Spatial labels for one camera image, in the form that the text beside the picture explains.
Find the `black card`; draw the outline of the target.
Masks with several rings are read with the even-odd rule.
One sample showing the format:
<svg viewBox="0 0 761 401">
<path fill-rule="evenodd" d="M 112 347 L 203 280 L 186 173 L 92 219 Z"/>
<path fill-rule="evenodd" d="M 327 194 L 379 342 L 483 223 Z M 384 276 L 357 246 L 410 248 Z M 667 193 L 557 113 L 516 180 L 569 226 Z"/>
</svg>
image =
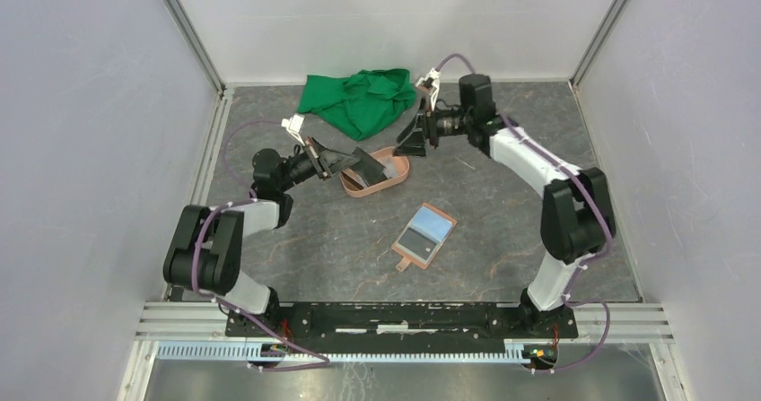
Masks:
<svg viewBox="0 0 761 401">
<path fill-rule="evenodd" d="M 375 186 L 389 179 L 389 176 L 385 172 L 385 165 L 361 147 L 355 147 L 352 155 L 358 162 L 351 167 L 351 170 L 355 173 L 362 187 Z"/>
</svg>

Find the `pink oval tray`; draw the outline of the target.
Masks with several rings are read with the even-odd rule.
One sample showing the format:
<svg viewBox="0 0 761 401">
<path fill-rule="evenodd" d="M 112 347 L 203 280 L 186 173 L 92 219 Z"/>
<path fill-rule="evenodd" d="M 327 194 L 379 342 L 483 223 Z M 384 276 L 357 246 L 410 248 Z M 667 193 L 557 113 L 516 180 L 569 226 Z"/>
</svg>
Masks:
<svg viewBox="0 0 761 401">
<path fill-rule="evenodd" d="M 409 160 L 406 156 L 395 155 L 394 150 L 390 146 L 368 153 L 357 146 L 353 154 L 360 161 L 339 174 L 345 192 L 351 197 L 362 198 L 405 181 L 410 170 Z"/>
</svg>

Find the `brown leather card holder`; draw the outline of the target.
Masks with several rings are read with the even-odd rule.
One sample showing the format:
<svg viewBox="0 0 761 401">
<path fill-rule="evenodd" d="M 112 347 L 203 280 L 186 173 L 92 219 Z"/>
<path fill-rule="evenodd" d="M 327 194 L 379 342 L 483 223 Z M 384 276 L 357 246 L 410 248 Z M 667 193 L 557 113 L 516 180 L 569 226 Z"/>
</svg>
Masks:
<svg viewBox="0 0 761 401">
<path fill-rule="evenodd" d="M 421 204 L 391 249 L 400 255 L 396 264 L 399 272 L 409 266 L 426 269 L 449 238 L 458 222 L 441 209 L 428 203 Z"/>
</svg>

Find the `dark credit card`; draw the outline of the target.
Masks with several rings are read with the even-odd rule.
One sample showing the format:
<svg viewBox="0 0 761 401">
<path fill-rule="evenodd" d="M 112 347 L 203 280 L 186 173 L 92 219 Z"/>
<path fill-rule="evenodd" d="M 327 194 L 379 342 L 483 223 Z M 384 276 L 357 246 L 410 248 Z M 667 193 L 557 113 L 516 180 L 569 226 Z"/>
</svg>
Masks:
<svg viewBox="0 0 761 401">
<path fill-rule="evenodd" d="M 420 262 L 430 261 L 439 246 L 438 242 L 412 228 L 406 229 L 396 244 L 405 254 Z"/>
</svg>

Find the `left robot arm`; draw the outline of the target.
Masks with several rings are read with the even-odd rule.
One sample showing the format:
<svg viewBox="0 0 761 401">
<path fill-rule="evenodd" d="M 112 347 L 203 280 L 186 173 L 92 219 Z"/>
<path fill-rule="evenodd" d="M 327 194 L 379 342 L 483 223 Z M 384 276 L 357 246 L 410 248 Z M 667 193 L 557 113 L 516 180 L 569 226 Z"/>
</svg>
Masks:
<svg viewBox="0 0 761 401">
<path fill-rule="evenodd" d="M 242 242 L 287 223 L 291 188 L 311 178 L 331 179 L 360 160 L 358 153 L 333 150 L 313 138 L 296 145 L 290 156 L 272 148 L 258 151 L 248 198 L 182 209 L 163 262 L 164 281 L 217 300 L 236 314 L 248 313 L 249 326 L 271 336 L 282 324 L 276 291 L 243 272 Z"/>
</svg>

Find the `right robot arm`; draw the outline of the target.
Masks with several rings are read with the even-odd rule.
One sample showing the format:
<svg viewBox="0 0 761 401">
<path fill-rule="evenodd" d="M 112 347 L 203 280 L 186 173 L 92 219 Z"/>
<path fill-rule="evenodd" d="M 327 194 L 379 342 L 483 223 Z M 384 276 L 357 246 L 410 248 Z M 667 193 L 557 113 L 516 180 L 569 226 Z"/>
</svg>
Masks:
<svg viewBox="0 0 761 401">
<path fill-rule="evenodd" d="M 459 104 L 454 106 L 438 105 L 437 69 L 420 77 L 415 86 L 422 100 L 414 119 L 397 137 L 396 155 L 424 157 L 443 137 L 464 135 L 541 197 L 540 238 L 546 254 L 534 280 L 521 293 L 517 311 L 525 334 L 544 335 L 569 308 L 580 272 L 613 248 L 615 216 L 605 173 L 563 161 L 499 112 L 485 74 L 459 78 Z"/>
</svg>

